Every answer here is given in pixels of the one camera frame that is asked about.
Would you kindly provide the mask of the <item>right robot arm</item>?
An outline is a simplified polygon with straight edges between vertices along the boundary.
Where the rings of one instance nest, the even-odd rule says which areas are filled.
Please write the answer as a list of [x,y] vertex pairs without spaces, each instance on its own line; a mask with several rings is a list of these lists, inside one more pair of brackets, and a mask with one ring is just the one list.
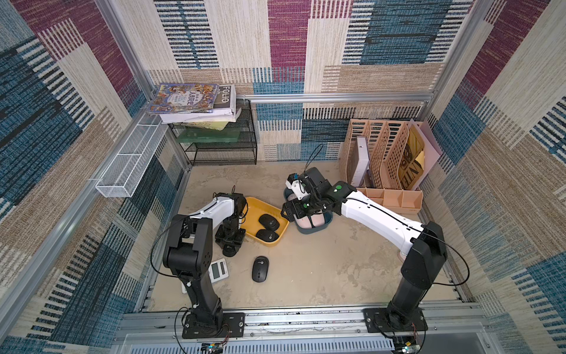
[[447,261],[442,227],[404,218],[345,181],[330,184],[317,168],[292,173],[285,184],[296,196],[282,206],[281,215],[288,221],[334,212],[368,227],[399,249],[402,280],[386,308],[364,311],[368,332],[425,332],[428,326],[419,305]]

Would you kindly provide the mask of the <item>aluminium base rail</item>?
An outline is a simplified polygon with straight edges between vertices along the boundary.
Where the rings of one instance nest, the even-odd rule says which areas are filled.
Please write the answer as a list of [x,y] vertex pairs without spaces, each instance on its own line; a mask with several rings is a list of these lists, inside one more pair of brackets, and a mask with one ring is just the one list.
[[127,314],[112,353],[502,353],[479,305],[421,305],[427,329],[374,330],[377,305],[227,310],[243,319],[230,336],[182,339],[181,311]]

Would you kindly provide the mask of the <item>black mouse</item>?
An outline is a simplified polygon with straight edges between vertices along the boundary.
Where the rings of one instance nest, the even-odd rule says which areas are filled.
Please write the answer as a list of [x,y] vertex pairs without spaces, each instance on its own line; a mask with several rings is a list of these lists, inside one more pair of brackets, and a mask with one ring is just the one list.
[[259,223],[266,229],[272,232],[275,232],[280,227],[280,223],[278,220],[270,215],[270,214],[263,214],[259,217]]
[[252,266],[251,277],[256,283],[263,283],[268,277],[269,259],[265,256],[259,256],[254,260]]
[[259,230],[255,237],[265,243],[273,243],[279,239],[279,235],[271,230]]

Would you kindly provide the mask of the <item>white calculator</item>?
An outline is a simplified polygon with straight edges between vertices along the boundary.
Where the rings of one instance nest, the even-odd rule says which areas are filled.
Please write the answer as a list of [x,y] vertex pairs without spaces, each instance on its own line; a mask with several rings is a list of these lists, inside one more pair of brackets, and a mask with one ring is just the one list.
[[225,258],[213,261],[209,267],[209,278],[212,283],[217,283],[229,277],[228,264]]

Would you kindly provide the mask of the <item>white book under stack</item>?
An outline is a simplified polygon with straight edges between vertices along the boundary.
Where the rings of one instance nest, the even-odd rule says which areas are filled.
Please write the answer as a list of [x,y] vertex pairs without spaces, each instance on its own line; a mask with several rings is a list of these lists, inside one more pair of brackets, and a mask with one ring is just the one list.
[[160,114],[159,116],[164,124],[185,122],[236,122],[241,112],[242,109],[237,109],[235,112],[225,111],[224,114]]

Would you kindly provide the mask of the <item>black folio book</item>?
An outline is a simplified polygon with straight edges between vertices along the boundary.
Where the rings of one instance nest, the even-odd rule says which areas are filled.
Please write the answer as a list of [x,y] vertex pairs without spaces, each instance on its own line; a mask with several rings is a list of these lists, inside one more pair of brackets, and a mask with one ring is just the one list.
[[235,85],[220,85],[212,113],[216,115],[234,114],[236,109],[236,100],[237,95]]

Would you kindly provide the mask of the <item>white binder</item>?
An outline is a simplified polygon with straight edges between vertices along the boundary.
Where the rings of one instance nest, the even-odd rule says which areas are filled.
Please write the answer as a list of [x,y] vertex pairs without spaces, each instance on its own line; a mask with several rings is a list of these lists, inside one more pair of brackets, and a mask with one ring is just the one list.
[[355,146],[348,164],[348,182],[353,187],[361,186],[369,165],[369,153],[367,138],[359,136],[355,138]]

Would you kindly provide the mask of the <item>pink desk organizer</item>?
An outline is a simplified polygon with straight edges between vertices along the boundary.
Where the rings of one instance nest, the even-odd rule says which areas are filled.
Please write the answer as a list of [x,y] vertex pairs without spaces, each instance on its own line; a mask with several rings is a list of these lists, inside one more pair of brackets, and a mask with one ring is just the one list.
[[351,119],[339,154],[340,177],[346,181],[355,170],[358,137],[366,139],[368,177],[358,190],[378,204],[399,214],[417,214],[422,208],[420,190],[404,190],[399,182],[398,168],[402,151],[409,137],[407,122],[378,119]]

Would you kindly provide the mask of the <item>colourful picture book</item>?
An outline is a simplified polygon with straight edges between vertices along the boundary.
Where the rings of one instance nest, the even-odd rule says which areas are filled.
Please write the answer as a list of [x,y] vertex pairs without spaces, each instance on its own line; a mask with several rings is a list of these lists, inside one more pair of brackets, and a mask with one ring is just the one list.
[[213,83],[162,83],[147,113],[209,113],[219,92],[220,86]]

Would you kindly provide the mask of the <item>yellow plastic bin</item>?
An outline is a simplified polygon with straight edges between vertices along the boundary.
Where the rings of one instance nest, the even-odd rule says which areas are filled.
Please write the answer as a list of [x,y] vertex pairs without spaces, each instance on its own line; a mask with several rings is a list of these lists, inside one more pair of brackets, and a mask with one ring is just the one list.
[[[290,222],[281,216],[281,209],[278,207],[272,206],[251,196],[246,196],[246,201],[248,203],[249,210],[245,221],[240,225],[242,229],[246,230],[246,237],[249,240],[256,241],[264,246],[276,246],[282,239],[282,236],[286,232]],[[279,222],[279,228],[274,231],[278,234],[278,237],[273,241],[265,241],[256,237],[256,233],[258,233],[259,230],[264,229],[264,226],[259,222],[259,218],[264,214],[274,217]]]

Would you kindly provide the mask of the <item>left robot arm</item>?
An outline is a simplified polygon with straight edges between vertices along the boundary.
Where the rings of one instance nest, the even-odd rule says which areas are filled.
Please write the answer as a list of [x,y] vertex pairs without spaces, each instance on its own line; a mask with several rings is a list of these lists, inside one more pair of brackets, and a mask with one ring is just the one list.
[[209,276],[213,246],[229,258],[240,250],[246,230],[240,218],[246,211],[240,193],[220,193],[191,215],[176,215],[167,232],[162,262],[182,282],[191,306],[181,311],[183,339],[241,338],[245,314],[225,315],[221,298]]

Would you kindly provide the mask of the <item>lilac folder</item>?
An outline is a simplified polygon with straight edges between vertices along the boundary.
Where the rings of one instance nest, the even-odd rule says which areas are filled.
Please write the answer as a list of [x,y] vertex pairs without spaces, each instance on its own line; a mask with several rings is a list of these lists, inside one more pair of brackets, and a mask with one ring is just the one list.
[[437,143],[428,122],[415,122],[411,120],[409,122],[409,128],[410,131],[414,131],[414,136],[422,146],[419,154],[417,154],[417,156],[422,156],[421,159],[417,159],[420,167],[414,166],[414,164],[411,164],[410,167],[410,172],[412,173],[410,190],[416,190],[427,177],[436,162],[439,161],[443,151],[439,143]]

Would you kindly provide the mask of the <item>teal plastic bin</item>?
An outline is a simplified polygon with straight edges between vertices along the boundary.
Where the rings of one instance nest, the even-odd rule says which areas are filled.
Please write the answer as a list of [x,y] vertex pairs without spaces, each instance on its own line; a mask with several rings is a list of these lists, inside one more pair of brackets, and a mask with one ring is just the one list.
[[310,235],[324,230],[333,221],[333,213],[330,210],[324,213],[308,215],[303,218],[296,218],[296,216],[291,217],[290,213],[287,213],[285,208],[282,208],[281,217],[290,222],[293,221],[300,233],[304,235]]

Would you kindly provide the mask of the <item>green folder on shelf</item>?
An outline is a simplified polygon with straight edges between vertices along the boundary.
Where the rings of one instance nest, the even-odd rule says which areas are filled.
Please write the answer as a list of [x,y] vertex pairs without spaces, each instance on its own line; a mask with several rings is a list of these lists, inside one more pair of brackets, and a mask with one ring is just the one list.
[[186,128],[176,138],[177,142],[190,143],[231,143],[237,142],[240,137],[240,129],[225,128],[223,130],[211,130],[203,128]]

